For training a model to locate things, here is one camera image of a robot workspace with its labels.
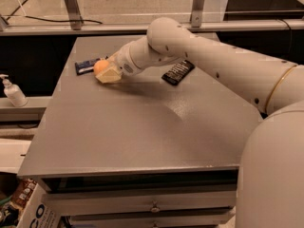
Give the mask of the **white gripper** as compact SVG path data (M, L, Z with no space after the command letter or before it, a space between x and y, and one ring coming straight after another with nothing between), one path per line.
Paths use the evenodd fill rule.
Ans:
M135 65L130 53L131 45L126 44L111 55L107 61L109 65L95 78L103 84L120 81L122 76L134 76L142 72L142 70Z

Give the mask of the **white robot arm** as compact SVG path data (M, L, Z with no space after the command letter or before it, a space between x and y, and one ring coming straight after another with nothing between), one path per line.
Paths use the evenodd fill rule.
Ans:
M150 67L187 61L222 87L194 88L169 106L195 127L242 123L236 228L303 228L303 67L198 36L170 18L154 20L144 37L98 61L95 77L118 86Z

